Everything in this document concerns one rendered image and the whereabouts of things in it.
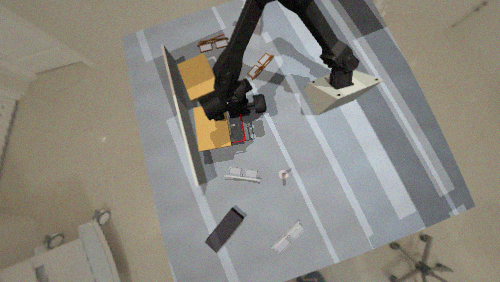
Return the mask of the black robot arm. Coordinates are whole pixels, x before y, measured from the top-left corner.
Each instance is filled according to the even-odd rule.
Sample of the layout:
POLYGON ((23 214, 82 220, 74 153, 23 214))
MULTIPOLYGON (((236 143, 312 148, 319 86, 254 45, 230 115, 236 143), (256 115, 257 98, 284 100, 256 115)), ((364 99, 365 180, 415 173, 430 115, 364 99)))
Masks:
MULTIPOLYGON (((209 120, 226 112, 227 102, 235 108, 246 102, 246 92, 253 89, 248 79, 238 80, 242 68, 243 54, 266 3, 276 0, 246 0, 236 22, 233 33, 212 70, 214 91, 198 98, 209 120)), ((294 12, 311 32, 320 47, 319 56, 323 64, 331 69, 329 84, 335 89, 354 86, 353 71, 359 60, 353 51, 338 40, 314 0, 277 0, 294 12)))

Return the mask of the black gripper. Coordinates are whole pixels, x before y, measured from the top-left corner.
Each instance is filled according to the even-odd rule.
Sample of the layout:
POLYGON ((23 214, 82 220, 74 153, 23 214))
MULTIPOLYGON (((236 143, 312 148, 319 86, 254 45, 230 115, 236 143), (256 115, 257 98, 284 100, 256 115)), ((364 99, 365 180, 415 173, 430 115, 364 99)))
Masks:
MULTIPOLYGON (((266 112, 267 107, 266 107, 266 102, 265 102, 265 97, 263 94, 257 94, 253 95, 253 100, 254 102, 249 103, 248 99, 246 99, 246 102, 243 106, 235 108, 232 107, 229 103, 227 104, 228 107, 226 111, 229 112, 230 118, 237 118, 241 116, 248 116, 251 114, 250 110, 255 109, 256 113, 263 113, 266 112), (255 108, 254 108, 255 106, 255 108)), ((215 117, 215 121, 223 120, 225 119, 224 113, 215 117)))

